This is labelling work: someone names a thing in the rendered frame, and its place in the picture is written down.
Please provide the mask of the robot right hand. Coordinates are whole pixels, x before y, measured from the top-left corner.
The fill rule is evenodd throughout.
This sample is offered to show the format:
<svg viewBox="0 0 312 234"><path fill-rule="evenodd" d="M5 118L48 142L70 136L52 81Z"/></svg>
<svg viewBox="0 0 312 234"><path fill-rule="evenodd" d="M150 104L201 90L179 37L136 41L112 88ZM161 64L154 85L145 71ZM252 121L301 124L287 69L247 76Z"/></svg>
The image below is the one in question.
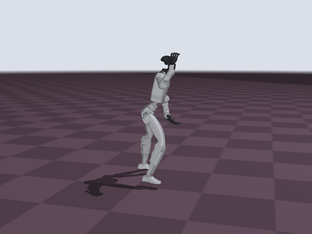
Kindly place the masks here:
<svg viewBox="0 0 312 234"><path fill-rule="evenodd" d="M176 61L177 61L177 58L178 58L178 55L180 55L180 54L178 54L178 53L171 53L171 56L169 57L168 56L168 59L169 59L169 65L174 65L174 70L175 70L175 68L176 68Z"/></svg>

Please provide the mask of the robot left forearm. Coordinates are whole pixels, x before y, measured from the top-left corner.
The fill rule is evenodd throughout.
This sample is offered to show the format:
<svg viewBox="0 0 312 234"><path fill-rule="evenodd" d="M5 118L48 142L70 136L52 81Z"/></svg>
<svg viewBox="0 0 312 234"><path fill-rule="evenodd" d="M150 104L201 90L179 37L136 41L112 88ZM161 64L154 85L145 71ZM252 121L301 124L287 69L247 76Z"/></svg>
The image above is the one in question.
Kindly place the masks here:
<svg viewBox="0 0 312 234"><path fill-rule="evenodd" d="M168 102L163 102L162 106L163 106L164 118L167 118L166 115L170 115L169 114Z"/></svg>

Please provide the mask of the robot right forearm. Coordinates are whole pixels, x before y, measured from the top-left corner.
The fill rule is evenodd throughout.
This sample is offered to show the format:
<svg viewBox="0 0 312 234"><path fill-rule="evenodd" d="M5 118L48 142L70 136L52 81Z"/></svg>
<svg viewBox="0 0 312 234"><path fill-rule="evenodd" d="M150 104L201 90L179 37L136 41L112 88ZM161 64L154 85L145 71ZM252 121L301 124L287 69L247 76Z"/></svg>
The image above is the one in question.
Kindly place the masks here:
<svg viewBox="0 0 312 234"><path fill-rule="evenodd" d="M158 86L161 85L163 81L169 82L172 76L175 74L174 65L169 65L168 73L163 77L163 79L159 82Z"/></svg>

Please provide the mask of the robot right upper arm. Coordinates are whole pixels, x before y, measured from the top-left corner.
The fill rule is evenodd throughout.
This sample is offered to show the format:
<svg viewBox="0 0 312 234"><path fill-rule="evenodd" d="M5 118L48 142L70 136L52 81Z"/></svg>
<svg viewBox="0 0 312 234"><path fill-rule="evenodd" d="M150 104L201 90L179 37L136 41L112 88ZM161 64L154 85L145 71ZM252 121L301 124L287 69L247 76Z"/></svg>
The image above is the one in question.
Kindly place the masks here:
<svg viewBox="0 0 312 234"><path fill-rule="evenodd" d="M156 76L156 81L157 81L157 84L159 84L159 82L163 79L164 75L163 74L160 74L160 75L157 75ZM167 87L167 83L166 82L162 82L161 85L158 86L160 89L165 89Z"/></svg>

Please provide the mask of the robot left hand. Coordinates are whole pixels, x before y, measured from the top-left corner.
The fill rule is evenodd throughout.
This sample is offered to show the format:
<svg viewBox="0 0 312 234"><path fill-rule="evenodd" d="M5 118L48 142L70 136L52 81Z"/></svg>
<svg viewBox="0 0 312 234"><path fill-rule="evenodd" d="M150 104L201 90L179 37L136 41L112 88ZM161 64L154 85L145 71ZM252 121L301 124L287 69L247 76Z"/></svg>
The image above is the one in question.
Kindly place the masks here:
<svg viewBox="0 0 312 234"><path fill-rule="evenodd" d="M171 123L176 124L176 125L180 124L180 122L178 123L178 122L175 122L173 119L171 119L170 115L166 115L166 117L168 118L167 120L169 120Z"/></svg>

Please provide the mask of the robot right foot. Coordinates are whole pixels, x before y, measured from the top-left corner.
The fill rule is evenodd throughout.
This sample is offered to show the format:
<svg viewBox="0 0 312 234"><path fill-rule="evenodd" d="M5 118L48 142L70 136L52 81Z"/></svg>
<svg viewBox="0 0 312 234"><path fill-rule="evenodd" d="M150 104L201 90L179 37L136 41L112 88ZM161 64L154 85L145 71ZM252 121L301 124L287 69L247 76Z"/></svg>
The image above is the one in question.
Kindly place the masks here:
<svg viewBox="0 0 312 234"><path fill-rule="evenodd" d="M142 181L150 182L150 183L153 183L153 184L161 184L161 181L156 179L156 178L154 178L153 176L147 177L146 175L144 175L142 177Z"/></svg>

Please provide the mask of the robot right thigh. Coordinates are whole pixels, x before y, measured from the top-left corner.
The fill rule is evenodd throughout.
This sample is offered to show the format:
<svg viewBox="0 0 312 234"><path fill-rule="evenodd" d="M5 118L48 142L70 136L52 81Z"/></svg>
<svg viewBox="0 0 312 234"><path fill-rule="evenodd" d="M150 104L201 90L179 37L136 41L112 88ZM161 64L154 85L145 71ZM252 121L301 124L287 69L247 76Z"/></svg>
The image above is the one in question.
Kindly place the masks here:
<svg viewBox="0 0 312 234"><path fill-rule="evenodd" d="M146 125L150 124L149 126L150 126L152 133L158 139L158 142L161 143L162 145L162 150L161 150L162 152L165 148L165 136L164 136L164 132L163 132L161 124L159 123L157 118L152 113L147 113L147 112L143 113L142 120Z"/></svg>

